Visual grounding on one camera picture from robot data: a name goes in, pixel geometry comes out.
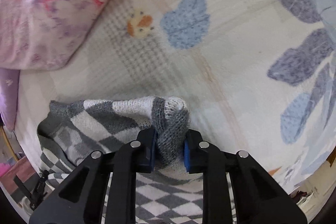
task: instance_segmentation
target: silver screw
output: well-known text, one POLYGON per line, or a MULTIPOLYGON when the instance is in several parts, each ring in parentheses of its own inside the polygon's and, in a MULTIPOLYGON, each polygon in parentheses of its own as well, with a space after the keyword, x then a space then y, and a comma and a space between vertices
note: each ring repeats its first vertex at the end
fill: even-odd
POLYGON ((238 152, 238 155, 241 157, 241 158, 247 158, 249 156, 248 152, 246 152, 245 150, 240 150, 238 152))
POLYGON ((98 158, 100 158, 100 156, 101 156, 101 152, 100 151, 94 151, 94 152, 91 153, 91 157, 93 159, 98 159, 98 158))
POLYGON ((200 142, 198 145, 200 146, 200 148, 208 148, 209 147, 208 142, 200 142))
POLYGON ((139 147, 140 145, 141 145, 141 143, 139 141, 133 141, 133 142, 131 142, 131 146, 133 148, 139 147))

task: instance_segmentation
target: purple pillow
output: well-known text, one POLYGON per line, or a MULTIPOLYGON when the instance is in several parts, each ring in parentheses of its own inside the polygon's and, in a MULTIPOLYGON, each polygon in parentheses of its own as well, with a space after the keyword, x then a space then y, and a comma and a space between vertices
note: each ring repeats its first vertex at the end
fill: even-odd
POLYGON ((9 130, 14 129, 19 75, 19 70, 0 68, 0 114, 9 130))

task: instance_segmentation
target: gray and white checkered fabric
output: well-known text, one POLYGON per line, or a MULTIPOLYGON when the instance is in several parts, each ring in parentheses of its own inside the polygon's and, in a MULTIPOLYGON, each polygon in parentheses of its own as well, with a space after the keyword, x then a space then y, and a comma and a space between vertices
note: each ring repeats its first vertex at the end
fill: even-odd
POLYGON ((199 174, 185 172, 181 158, 188 120, 184 101, 175 97, 85 100, 69 105, 52 101, 48 117, 38 127, 41 169, 51 172, 48 183, 55 188, 92 151, 116 151, 136 139, 140 130, 153 126, 160 168, 146 176, 137 174, 136 221, 201 223, 203 181, 199 174))

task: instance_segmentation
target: bed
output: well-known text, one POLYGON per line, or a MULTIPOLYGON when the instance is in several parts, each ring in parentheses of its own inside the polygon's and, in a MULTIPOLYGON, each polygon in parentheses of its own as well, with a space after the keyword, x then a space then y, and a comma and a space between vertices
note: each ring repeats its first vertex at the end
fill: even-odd
POLYGON ((51 100, 177 96, 191 128, 222 150, 249 151, 291 193, 336 145, 335 7, 109 0, 64 67, 21 71, 17 139, 38 170, 36 130, 51 100))

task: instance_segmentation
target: pillow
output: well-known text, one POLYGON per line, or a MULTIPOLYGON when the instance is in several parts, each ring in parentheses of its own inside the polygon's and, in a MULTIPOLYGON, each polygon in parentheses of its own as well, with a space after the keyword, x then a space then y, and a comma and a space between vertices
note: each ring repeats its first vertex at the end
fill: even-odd
POLYGON ((9 130, 14 130, 19 74, 19 70, 0 68, 0 114, 9 130))
POLYGON ((0 0, 0 67, 64 66, 108 0, 0 0))

